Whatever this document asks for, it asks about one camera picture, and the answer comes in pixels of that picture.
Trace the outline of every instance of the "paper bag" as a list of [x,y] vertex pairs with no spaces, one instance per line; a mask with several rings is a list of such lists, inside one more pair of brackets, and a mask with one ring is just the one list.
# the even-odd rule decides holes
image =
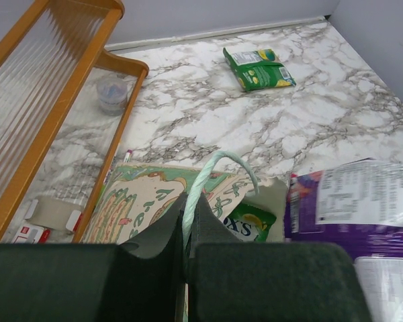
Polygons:
[[[200,169],[155,164],[120,164],[112,173],[94,210],[82,242],[121,244],[153,224],[182,192],[189,192]],[[248,176],[213,172],[203,192],[213,213],[223,221],[240,203],[277,217],[267,241],[283,240],[287,185],[278,178],[259,177],[260,193]]]

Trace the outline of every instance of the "clear plastic container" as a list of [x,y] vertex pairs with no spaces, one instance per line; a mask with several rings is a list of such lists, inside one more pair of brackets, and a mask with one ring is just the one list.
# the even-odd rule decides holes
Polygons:
[[111,116],[121,115],[127,105],[127,84],[117,77],[105,77],[97,82],[101,110]]

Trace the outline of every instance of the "green packet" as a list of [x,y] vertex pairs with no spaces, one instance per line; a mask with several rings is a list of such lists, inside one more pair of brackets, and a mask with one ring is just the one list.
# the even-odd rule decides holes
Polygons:
[[240,85],[246,91],[269,87],[295,86],[287,68],[280,63],[272,49],[230,54],[222,51]]
[[244,242],[265,242],[275,221],[274,214],[240,203],[223,223]]

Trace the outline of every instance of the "white baseboard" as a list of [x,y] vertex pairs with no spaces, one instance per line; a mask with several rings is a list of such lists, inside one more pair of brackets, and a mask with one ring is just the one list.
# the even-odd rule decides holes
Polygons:
[[215,32],[203,32],[200,34],[192,34],[192,35],[182,36],[182,37],[167,37],[167,38],[158,38],[158,39],[136,40],[133,42],[120,42],[118,44],[106,45],[105,49],[112,51],[112,50],[125,50],[125,49],[155,46],[155,45],[175,44],[177,42],[186,42],[189,40],[198,40],[198,39],[204,39],[204,38],[226,36],[226,35],[230,35],[230,34],[241,34],[241,33],[247,33],[247,32],[254,32],[254,31],[258,31],[258,30],[268,30],[268,29],[286,27],[286,26],[291,26],[291,25],[300,25],[303,23],[314,23],[314,22],[323,21],[323,20],[325,20],[324,17],[315,17],[315,18],[310,18],[310,19],[283,21],[283,22],[276,22],[276,23],[266,23],[263,25],[250,25],[247,27],[218,30]]

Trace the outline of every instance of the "marble surface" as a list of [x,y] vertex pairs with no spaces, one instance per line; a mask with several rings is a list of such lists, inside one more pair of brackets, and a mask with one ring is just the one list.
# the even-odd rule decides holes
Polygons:
[[[223,47],[274,49],[297,86],[242,92]],[[230,150],[256,172],[282,178],[367,157],[403,162],[403,104],[328,22],[124,56],[145,61],[150,74],[120,156],[129,148],[136,161],[201,167],[212,152]],[[104,137],[117,124],[95,108],[95,79],[106,73],[90,75],[71,113],[90,108],[91,120],[67,118],[4,240],[15,233],[36,194],[86,202],[107,150]],[[134,79],[125,79],[131,86]],[[228,160],[218,169],[240,170]]]

